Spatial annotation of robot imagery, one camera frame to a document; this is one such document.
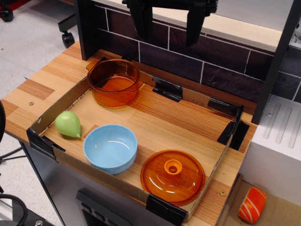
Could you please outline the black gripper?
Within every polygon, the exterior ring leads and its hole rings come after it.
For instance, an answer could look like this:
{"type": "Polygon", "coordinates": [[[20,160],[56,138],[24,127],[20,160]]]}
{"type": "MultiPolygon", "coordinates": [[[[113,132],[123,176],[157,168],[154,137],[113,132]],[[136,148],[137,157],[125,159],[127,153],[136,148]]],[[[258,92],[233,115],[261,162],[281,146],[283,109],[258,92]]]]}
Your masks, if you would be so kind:
{"type": "Polygon", "coordinates": [[[147,41],[152,32],[152,8],[186,10],[187,37],[186,46],[198,42],[206,16],[217,11],[216,0],[123,0],[129,9],[138,36],[147,41]]]}

